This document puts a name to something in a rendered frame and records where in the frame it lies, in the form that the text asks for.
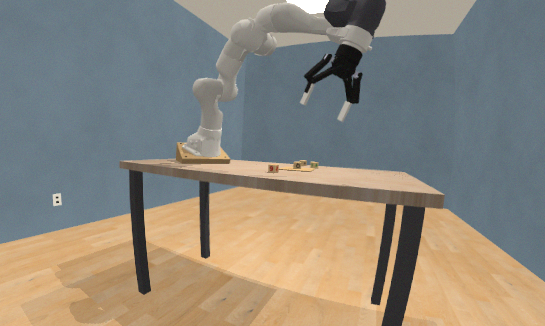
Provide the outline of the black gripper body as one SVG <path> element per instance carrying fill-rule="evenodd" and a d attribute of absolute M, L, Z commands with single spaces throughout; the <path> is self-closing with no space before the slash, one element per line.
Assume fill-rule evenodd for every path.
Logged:
<path fill-rule="evenodd" d="M 338 50 L 335 54 L 335 59 L 332 63 L 332 69 L 340 66 L 340 65 L 345 65 L 345 68 L 343 70 L 340 70 L 338 72 L 336 72 L 335 76 L 340 76 L 339 78 L 341 79 L 347 79 L 347 69 L 351 69 L 351 72 L 353 74 L 355 74 L 355 71 L 356 71 L 356 67 L 357 65 L 359 64 L 361 58 L 362 58 L 362 53 L 352 47 L 352 46 L 349 46 L 349 45 L 346 45 L 346 44 L 341 44 L 339 45 L 338 47 Z"/>

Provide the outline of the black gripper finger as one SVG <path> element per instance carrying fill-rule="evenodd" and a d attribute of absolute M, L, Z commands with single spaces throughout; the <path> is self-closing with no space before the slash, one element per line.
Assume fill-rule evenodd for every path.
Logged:
<path fill-rule="evenodd" d="M 347 101 L 345 101 L 342 110 L 338 116 L 338 120 L 344 121 L 350 107 L 352 104 L 358 104 L 359 103 L 359 95 L 360 95 L 360 82 L 362 78 L 362 73 L 355 71 L 355 74 L 353 75 L 353 89 L 352 89 L 352 72 L 351 69 L 347 69 L 347 77 L 348 79 L 343 79 L 344 85 L 345 85 L 345 91 L 346 91 L 346 98 Z"/>
<path fill-rule="evenodd" d="M 332 67 L 328 68 L 327 70 L 317 74 L 324 66 L 326 66 L 331 61 L 334 61 L 334 57 L 332 57 L 332 54 L 325 54 L 323 59 L 317 63 L 311 70 L 309 70 L 305 75 L 304 78 L 306 78 L 308 81 L 308 84 L 305 88 L 304 95 L 300 101 L 301 104 L 305 105 L 308 102 L 308 99 L 312 93 L 312 90 L 314 88 L 314 83 L 330 76 L 331 74 L 335 74 L 336 72 L 343 70 L 345 68 L 345 65 L 340 65 L 334 69 Z M 317 74 L 316 76 L 314 76 Z M 313 77 L 314 76 L 314 77 Z"/>

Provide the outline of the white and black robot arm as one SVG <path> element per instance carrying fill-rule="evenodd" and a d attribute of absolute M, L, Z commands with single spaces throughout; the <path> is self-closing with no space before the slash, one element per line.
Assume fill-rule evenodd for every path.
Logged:
<path fill-rule="evenodd" d="M 195 156 L 221 155 L 223 113 L 218 102 L 236 98 L 236 76 L 248 53 L 269 56 L 275 51 L 277 42 L 269 32 L 327 35 L 332 42 L 366 53 L 372 49 L 370 44 L 385 8 L 385 0 L 329 0 L 324 9 L 325 18 L 318 18 L 296 4 L 278 3 L 262 8 L 253 20 L 237 22 L 216 63 L 218 80 L 202 78 L 194 82 L 193 95 L 202 110 L 201 126 L 182 148 Z"/>

